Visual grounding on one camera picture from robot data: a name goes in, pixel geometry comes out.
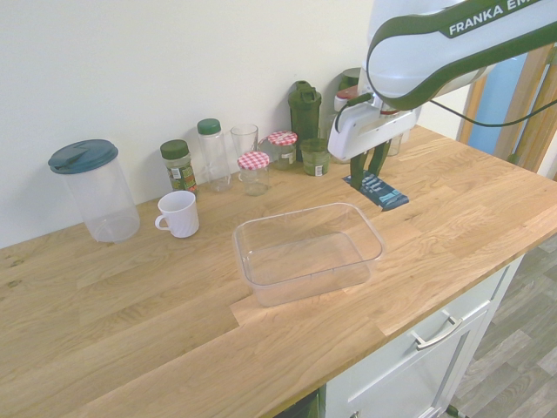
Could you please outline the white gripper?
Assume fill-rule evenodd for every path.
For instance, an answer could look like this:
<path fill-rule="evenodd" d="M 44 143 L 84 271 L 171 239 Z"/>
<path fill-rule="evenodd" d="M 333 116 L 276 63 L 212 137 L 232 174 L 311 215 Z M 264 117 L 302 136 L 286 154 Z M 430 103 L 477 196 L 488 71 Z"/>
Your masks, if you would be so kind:
<path fill-rule="evenodd" d="M 368 171 L 379 176 L 389 151 L 389 141 L 411 130 L 420 108 L 387 116 L 368 102 L 340 111 L 332 125 L 328 151 L 337 159 L 350 160 L 350 186 L 359 190 L 365 174 L 367 151 L 373 149 Z"/>

